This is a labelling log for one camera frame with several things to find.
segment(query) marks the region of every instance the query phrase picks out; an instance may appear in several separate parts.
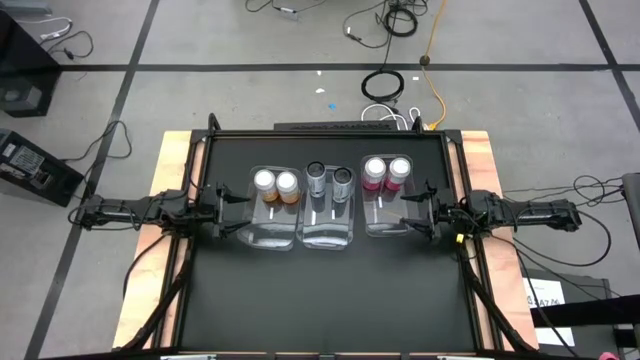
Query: black equipment box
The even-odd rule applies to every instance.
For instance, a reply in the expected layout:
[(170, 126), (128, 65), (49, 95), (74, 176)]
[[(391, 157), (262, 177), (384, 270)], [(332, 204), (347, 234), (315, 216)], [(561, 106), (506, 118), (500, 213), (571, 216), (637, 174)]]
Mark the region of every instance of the black equipment box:
[(11, 130), (0, 129), (0, 192), (67, 206), (83, 176)]
[(0, 110), (44, 116), (62, 69), (6, 12), (0, 11)]

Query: black case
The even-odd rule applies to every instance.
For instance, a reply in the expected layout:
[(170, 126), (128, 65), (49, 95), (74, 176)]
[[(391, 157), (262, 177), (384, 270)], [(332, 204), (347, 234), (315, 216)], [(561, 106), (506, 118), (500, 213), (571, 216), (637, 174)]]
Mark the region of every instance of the black case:
[(67, 206), (82, 178), (20, 134), (0, 129), (0, 192)]

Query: bottle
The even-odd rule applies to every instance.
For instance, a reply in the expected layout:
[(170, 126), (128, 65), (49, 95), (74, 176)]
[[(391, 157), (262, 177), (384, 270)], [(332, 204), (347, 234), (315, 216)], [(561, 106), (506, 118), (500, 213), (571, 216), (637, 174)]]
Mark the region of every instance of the bottle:
[(264, 202), (275, 201), (278, 198), (278, 189), (276, 188), (276, 177), (269, 170), (260, 170), (253, 178), (253, 183), (258, 189), (258, 193), (262, 196)]
[(384, 185), (391, 191), (398, 191), (402, 188), (404, 181), (411, 173), (411, 163), (405, 158), (396, 158), (389, 164), (389, 176)]
[(387, 165), (379, 157), (367, 160), (362, 174), (362, 186), (367, 190), (378, 190), (384, 180)]
[(280, 193), (280, 199), (286, 204), (295, 204), (300, 198), (298, 179), (289, 171), (283, 171), (278, 175), (276, 187)]
[(343, 203), (351, 197), (353, 175), (347, 168), (339, 168), (333, 173), (333, 201)]
[(323, 197), (324, 188), (327, 184), (327, 171), (324, 164), (314, 161), (307, 165), (307, 184), (309, 184), (309, 195), (311, 197)]

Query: bottle cap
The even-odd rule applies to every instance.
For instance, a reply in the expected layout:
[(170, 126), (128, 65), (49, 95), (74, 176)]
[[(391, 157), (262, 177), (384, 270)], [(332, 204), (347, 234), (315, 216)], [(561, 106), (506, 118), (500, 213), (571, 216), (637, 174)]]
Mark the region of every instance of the bottle cap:
[(399, 178), (406, 177), (411, 172), (411, 164), (405, 158), (397, 158), (389, 165), (391, 175)]
[(364, 165), (364, 171), (367, 173), (367, 175), (374, 178), (382, 177), (387, 170), (386, 168), (387, 166), (385, 165), (384, 161), (382, 161), (382, 159), (378, 157), (369, 159)]
[(338, 184), (348, 184), (351, 182), (351, 171), (347, 168), (339, 168), (333, 173), (333, 178)]
[(284, 171), (278, 175), (276, 184), (278, 186), (278, 191), (289, 193), (298, 187), (298, 179), (296, 179), (295, 175), (292, 173)]
[(267, 191), (273, 188), (276, 182), (276, 177), (269, 170), (260, 170), (256, 173), (253, 179), (253, 183), (258, 190)]
[(314, 161), (307, 166), (307, 173), (311, 177), (320, 177), (324, 174), (324, 165), (319, 161)]

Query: concrete floor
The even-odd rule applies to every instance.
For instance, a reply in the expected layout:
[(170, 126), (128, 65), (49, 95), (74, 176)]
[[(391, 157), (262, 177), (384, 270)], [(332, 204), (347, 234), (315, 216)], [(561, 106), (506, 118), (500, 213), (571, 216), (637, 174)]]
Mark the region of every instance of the concrete floor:
[[(281, 0), (303, 6), (315, 0)], [(127, 64), (150, 0), (49, 0), (54, 15), (89, 31), (95, 52), (80, 64)], [(141, 64), (378, 63), (384, 50), (367, 50), (343, 37), (347, 14), (375, 1), (328, 0), (298, 22), (272, 9), (257, 14), (234, 0), (160, 0)], [(640, 25), (632, 0), (590, 0), (619, 63), (640, 63)], [(389, 62), (415, 63), (424, 51), (439, 1), (420, 18), (413, 37), (394, 38)], [(371, 14), (350, 22), (375, 43), (384, 31)], [(32, 34), (46, 32), (25, 25)], [(434, 63), (606, 64), (577, 0), (452, 0), (441, 19)], [(69, 44), (82, 52), (82, 40)], [(57, 57), (63, 63), (64, 56)], [(357, 120), (369, 104), (360, 71), (137, 72), (120, 119), (129, 126), (133, 155), (109, 160), (98, 192), (136, 198), (148, 193), (162, 133), (206, 126), (215, 112), (225, 129), (269, 129), (276, 122)], [(437, 119), (440, 107), (419, 71), (405, 71), (398, 108)], [(640, 91), (640, 73), (624, 76)], [(124, 77), (116, 72), (65, 72), (44, 118), (0, 115), (0, 127), (19, 131), (59, 157), (82, 154), (106, 125)], [(601, 179), (640, 170), (640, 134), (611, 71), (432, 72), (448, 107), (443, 129), (489, 131), (503, 189), (569, 185), (580, 174)], [(380, 93), (389, 84), (372, 84)], [(322, 88), (324, 93), (317, 94)], [(335, 104), (335, 110), (329, 108)], [(111, 153), (126, 150), (121, 132)], [(86, 169), (93, 158), (73, 164)], [(533, 194), (522, 194), (526, 199)], [(0, 195), (0, 358), (21, 359), (29, 344), (71, 226), (74, 201), (63, 209)], [(613, 247), (601, 264), (549, 265), (562, 273), (608, 278), (621, 294), (640, 292), (640, 251), (624, 203), (587, 209), (611, 229)], [(138, 234), (83, 232), (40, 356), (108, 351), (121, 307), (121, 285)], [(585, 221), (575, 234), (523, 229), (520, 240), (568, 261), (588, 261), (604, 248), (604, 234)]]

